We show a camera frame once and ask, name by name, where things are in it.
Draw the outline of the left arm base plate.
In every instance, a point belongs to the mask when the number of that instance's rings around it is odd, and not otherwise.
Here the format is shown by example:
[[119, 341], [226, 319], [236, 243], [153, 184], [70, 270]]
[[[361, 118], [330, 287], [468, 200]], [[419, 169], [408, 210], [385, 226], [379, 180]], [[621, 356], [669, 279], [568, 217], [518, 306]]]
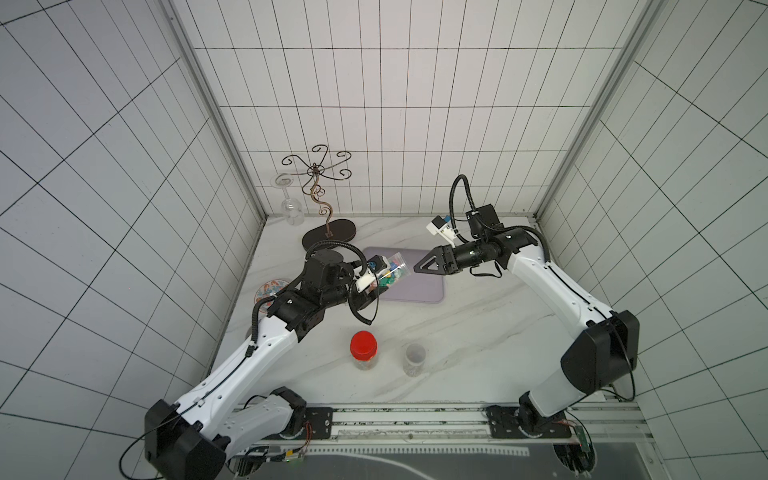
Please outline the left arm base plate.
[[335, 410], [330, 407], [308, 407], [298, 430], [285, 436], [289, 440], [328, 440], [332, 435]]

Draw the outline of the clear jar with colourful candies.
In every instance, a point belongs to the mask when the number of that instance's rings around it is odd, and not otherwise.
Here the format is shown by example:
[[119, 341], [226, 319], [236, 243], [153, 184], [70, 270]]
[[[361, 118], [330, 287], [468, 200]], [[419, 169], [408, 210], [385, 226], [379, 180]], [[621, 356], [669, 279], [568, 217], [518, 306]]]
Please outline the clear jar with colourful candies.
[[412, 269], [399, 251], [377, 254], [374, 267], [377, 286], [386, 291], [412, 274]]

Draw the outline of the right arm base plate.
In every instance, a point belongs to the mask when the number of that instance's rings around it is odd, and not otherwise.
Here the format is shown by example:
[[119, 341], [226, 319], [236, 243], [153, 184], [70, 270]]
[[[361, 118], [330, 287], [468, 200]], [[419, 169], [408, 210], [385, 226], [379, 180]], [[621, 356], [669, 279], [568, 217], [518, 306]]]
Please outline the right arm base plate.
[[483, 409], [493, 439], [565, 440], [572, 437], [563, 412], [541, 417], [527, 407], [491, 405]]

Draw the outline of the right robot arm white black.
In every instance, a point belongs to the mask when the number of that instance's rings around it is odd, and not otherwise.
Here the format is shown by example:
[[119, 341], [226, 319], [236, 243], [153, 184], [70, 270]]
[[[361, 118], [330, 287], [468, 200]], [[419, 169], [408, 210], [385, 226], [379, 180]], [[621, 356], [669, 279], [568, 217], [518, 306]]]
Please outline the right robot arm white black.
[[506, 227], [491, 204], [466, 197], [471, 236], [462, 236], [453, 214], [435, 217], [431, 234], [446, 241], [413, 267], [419, 274], [448, 276], [491, 262], [499, 279], [510, 272], [523, 280], [561, 320], [573, 339], [559, 367], [519, 399], [519, 428], [535, 437], [566, 410], [595, 392], [615, 394], [617, 380], [634, 376], [640, 324], [629, 311], [617, 311], [581, 287], [551, 257], [544, 236], [535, 228]]

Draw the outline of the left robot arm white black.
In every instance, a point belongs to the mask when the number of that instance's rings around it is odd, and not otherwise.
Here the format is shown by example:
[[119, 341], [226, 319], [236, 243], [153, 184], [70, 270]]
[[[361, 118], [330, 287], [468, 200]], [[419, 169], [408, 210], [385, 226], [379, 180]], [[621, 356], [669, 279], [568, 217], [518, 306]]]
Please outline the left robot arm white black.
[[390, 262], [365, 257], [340, 241], [321, 241], [305, 255], [300, 274], [276, 294], [256, 302], [251, 334], [217, 369], [169, 403], [157, 401], [145, 415], [144, 457], [165, 479], [214, 479], [226, 463], [272, 436], [305, 436], [305, 400], [287, 387], [251, 407], [245, 395], [285, 353], [324, 319], [346, 305], [362, 323], [361, 310], [377, 304], [388, 285]]

